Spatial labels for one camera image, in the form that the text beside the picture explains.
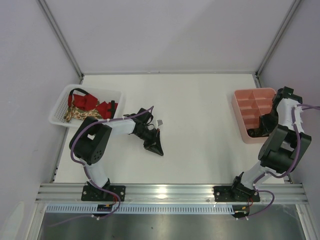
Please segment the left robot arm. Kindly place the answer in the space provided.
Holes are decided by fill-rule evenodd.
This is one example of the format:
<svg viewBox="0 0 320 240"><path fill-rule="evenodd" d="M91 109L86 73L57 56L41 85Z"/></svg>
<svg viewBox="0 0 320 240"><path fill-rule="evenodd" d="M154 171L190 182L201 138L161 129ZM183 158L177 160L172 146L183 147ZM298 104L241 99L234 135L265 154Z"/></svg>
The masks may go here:
<svg viewBox="0 0 320 240"><path fill-rule="evenodd" d="M101 160L111 137L135 135L143 140L143 147L159 156L164 152L161 146L160 129L152 126L153 108L141 108L138 113L125 114L120 118L97 120L92 116L84 119L69 143L72 161L82 165L87 177L87 190L83 201L119 200L119 194L112 192L110 179L100 166Z"/></svg>

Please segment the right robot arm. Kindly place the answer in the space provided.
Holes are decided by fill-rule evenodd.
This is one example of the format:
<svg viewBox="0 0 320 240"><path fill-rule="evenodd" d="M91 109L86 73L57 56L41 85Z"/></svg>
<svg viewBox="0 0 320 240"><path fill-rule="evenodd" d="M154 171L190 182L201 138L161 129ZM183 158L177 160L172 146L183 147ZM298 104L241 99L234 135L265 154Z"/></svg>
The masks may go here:
<svg viewBox="0 0 320 240"><path fill-rule="evenodd" d="M291 173L312 138L302 127L303 99L287 86L237 90L232 107L243 142L262 143L257 163L233 180L230 194L244 202L258 194L257 184Z"/></svg>

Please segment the dark brown patterned tie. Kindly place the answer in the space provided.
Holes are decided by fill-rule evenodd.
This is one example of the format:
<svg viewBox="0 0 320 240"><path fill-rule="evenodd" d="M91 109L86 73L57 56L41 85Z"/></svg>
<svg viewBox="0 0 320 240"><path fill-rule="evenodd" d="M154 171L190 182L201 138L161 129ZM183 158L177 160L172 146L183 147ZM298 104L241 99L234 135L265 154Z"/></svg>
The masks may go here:
<svg viewBox="0 0 320 240"><path fill-rule="evenodd" d="M250 128L247 130L247 134L251 138L263 138L269 136L268 131L263 128Z"/></svg>

